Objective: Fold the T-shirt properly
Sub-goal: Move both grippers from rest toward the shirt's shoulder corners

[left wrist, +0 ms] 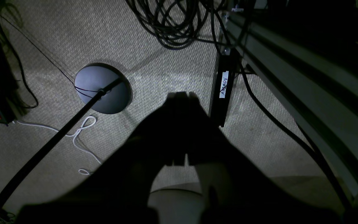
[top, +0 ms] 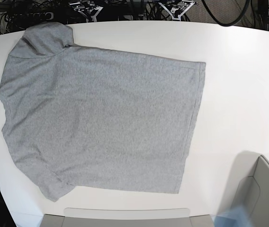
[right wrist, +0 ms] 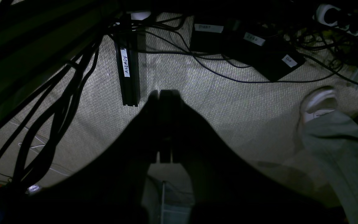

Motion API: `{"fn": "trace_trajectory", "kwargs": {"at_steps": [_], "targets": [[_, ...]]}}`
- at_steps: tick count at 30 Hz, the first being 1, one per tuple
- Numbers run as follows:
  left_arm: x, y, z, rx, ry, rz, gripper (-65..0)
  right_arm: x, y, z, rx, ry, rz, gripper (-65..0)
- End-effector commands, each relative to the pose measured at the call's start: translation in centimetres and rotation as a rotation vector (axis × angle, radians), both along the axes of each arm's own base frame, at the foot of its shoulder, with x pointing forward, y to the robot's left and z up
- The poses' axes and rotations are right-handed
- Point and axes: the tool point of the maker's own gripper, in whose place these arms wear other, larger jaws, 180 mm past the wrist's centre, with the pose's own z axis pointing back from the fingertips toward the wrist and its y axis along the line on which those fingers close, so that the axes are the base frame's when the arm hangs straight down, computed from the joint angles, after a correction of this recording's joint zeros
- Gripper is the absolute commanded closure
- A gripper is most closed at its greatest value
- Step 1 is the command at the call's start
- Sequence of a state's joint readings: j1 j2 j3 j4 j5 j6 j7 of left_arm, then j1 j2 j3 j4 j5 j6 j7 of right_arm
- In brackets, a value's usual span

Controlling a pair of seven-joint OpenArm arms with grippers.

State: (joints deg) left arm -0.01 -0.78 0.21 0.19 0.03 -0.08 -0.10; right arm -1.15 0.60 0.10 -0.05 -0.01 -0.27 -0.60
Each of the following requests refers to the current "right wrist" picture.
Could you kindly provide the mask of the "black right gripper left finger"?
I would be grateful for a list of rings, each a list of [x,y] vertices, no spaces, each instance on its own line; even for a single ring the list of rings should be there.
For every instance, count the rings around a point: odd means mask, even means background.
[[[153,142],[158,91],[120,136],[89,165],[36,194],[28,224],[147,224],[141,205],[148,169],[156,160]]]

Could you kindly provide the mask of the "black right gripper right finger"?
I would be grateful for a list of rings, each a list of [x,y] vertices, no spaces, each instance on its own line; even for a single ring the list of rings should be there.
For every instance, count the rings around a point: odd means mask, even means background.
[[[190,176],[189,224],[336,224],[321,203],[265,176],[233,152],[176,90],[160,92],[173,161]]]

